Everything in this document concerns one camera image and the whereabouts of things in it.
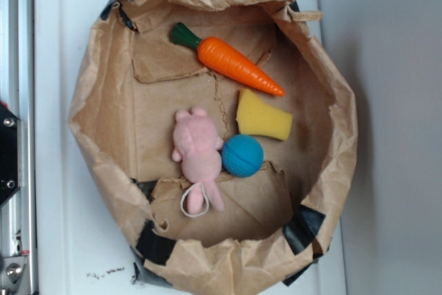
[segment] metal bracket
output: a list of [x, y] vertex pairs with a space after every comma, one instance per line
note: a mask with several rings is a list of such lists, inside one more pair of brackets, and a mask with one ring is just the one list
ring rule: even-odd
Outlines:
[[30, 294], [30, 279], [27, 256], [7, 257], [3, 259], [4, 270], [0, 277], [0, 295]]
[[19, 188], [19, 119], [0, 104], [0, 208]]

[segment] pink plush toy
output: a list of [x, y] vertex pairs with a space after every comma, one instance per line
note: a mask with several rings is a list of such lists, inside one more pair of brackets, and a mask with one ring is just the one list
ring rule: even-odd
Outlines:
[[[209, 210], [209, 202], [218, 211], [224, 211], [224, 201], [215, 179], [221, 172], [221, 150], [224, 142], [218, 135], [215, 122], [207, 112], [195, 106], [191, 112], [178, 111], [173, 131], [175, 149], [172, 159], [182, 161], [182, 172], [192, 182], [181, 199], [181, 210], [186, 216], [198, 217]], [[187, 212], [184, 201], [187, 198]]]

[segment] paper bag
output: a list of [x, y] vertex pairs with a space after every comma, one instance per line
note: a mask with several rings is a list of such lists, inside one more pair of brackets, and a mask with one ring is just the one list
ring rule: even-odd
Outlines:
[[[257, 294], [290, 284], [329, 249], [356, 163], [354, 94], [296, 0], [111, 0], [90, 32], [70, 128], [99, 192], [152, 276], [194, 294]], [[226, 210], [180, 212], [190, 185], [172, 161], [175, 112], [205, 107], [223, 139], [238, 133], [241, 84], [173, 44], [185, 23], [222, 38], [286, 90], [255, 91], [292, 113], [287, 141], [256, 137], [257, 174], [217, 179]]]

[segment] carrot toy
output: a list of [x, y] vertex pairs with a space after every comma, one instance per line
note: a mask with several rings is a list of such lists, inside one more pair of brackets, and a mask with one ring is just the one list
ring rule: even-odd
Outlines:
[[271, 95], [283, 96], [284, 90], [257, 65], [217, 37], [201, 39], [183, 23], [172, 29], [172, 42], [197, 50], [198, 59], [210, 69], [242, 84]]

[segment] white loop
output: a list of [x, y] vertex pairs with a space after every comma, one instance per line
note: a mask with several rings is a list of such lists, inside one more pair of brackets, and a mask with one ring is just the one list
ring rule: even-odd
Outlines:
[[[195, 186], [201, 186], [202, 197], [204, 197], [204, 201], [205, 201], [205, 203], [206, 203], [206, 209], [205, 209], [203, 212], [199, 213], [199, 214], [189, 214], [189, 213], [184, 209], [184, 201], [186, 200], [186, 197], [188, 196], [188, 194], [192, 191], [192, 189], [193, 189]], [[191, 217], [191, 218], [196, 218], [196, 217], [199, 217], [199, 216], [203, 216], [204, 214], [207, 213], [207, 211], [209, 210], [209, 198], [208, 198], [207, 195], [206, 195], [206, 191], [204, 190], [204, 186], [202, 185], [202, 183], [197, 182], [197, 183], [192, 184], [192, 185], [191, 185], [191, 186], [190, 186], [190, 187], [189, 187], [189, 188], [183, 193], [183, 195], [182, 195], [182, 197], [181, 197], [180, 207], [181, 207], [181, 211], [182, 211], [182, 213], [184, 213], [186, 216]]]

